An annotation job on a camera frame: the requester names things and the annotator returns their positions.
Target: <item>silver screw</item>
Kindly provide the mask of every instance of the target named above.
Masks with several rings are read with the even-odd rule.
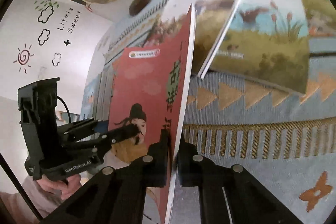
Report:
[[[151,162],[153,160],[152,156],[146,155],[142,158],[144,162]]]
[[[194,161],[202,161],[203,160],[203,157],[201,155],[194,155],[193,156],[193,160]]]
[[[244,168],[243,168],[241,165],[239,165],[239,164],[235,164],[235,165],[232,167],[232,169],[233,169],[233,171],[235,171],[235,172],[237,172],[237,173],[241,173],[241,172],[244,170]]]
[[[113,173],[113,168],[112,167],[107,166],[103,169],[103,174],[104,175],[110,175],[112,173]]]

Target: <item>red book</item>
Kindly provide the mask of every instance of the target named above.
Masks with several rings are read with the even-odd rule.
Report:
[[[194,6],[181,19],[174,33],[164,32],[163,42],[146,48],[126,48],[120,57],[110,105],[109,130],[134,123],[141,133],[114,144],[112,152],[125,163],[147,154],[160,140],[162,128],[171,135],[170,166],[164,188],[147,189],[159,210],[161,223],[168,223],[172,207],[176,167],[188,96],[195,34]]]

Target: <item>white surface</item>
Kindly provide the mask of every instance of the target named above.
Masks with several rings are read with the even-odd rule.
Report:
[[[65,100],[70,112],[79,114],[95,46],[111,22],[87,11],[84,6],[59,3],[59,8],[55,7],[54,13],[43,24],[38,22],[41,12],[35,9],[41,0],[34,4],[35,1],[14,0],[0,22],[0,96],[17,100],[17,89],[37,81],[41,67],[44,67],[43,78],[60,77],[58,95]],[[77,22],[72,29],[73,20]],[[38,37],[43,29],[49,30],[50,35],[45,44],[40,46]],[[14,61],[18,58],[18,49],[22,51],[25,44],[26,49],[31,45],[29,51],[34,56],[30,57],[25,66],[21,66],[19,72],[20,64]],[[58,66],[53,66],[52,60],[56,53],[61,54],[61,59]],[[57,110],[65,111],[61,103],[58,103]]]
[[[0,96],[0,152],[20,183],[27,176],[24,163],[28,150],[22,134],[21,113],[15,100]],[[0,192],[16,193],[17,190],[0,167]]]

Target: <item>pink sleeve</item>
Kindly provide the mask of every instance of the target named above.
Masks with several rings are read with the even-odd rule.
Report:
[[[25,178],[22,186],[43,218],[62,203],[60,194],[44,191],[30,176]],[[0,193],[0,198],[17,224],[35,224],[39,222],[19,193]]]

